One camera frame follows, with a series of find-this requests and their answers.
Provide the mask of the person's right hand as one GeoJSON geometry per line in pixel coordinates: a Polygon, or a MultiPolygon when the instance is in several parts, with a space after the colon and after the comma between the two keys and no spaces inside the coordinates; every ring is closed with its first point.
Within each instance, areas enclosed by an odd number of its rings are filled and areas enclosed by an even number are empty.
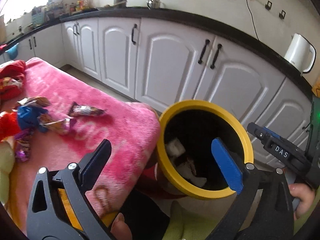
{"type": "Polygon", "coordinates": [[[297,220],[310,209],[316,194],[308,185],[302,183],[290,184],[289,191],[291,196],[300,200],[300,203],[293,213],[294,219],[297,220]]]}

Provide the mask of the person's left hand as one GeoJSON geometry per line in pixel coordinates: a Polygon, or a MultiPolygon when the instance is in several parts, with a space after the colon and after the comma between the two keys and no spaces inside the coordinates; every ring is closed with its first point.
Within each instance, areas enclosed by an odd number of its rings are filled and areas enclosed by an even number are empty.
{"type": "Polygon", "coordinates": [[[132,233],[125,223],[124,215],[119,213],[111,226],[111,233],[117,240],[132,240],[132,233]]]}

